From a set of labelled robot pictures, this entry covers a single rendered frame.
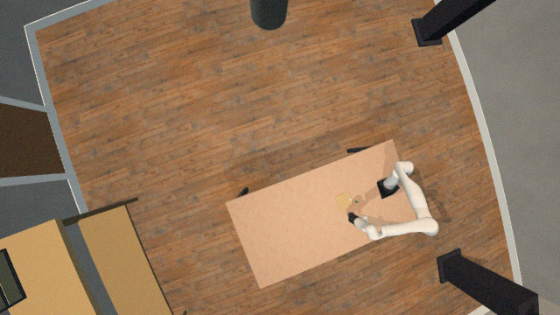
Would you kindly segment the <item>tan square mat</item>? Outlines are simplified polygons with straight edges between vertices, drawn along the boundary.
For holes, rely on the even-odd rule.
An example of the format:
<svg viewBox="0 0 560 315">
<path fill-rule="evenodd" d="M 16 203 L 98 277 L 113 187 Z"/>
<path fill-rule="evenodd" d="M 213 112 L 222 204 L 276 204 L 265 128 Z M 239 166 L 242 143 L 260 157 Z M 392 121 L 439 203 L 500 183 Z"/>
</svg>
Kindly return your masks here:
<svg viewBox="0 0 560 315">
<path fill-rule="evenodd" d="M 349 198 L 351 198 L 351 200 L 349 200 Z M 345 209 L 354 205 L 349 191 L 344 192 L 344 193 L 336 196 L 335 199 L 337 201 L 337 204 L 338 204 L 338 207 L 339 207 L 340 211 L 343 211 L 343 210 L 345 210 Z"/>
</svg>

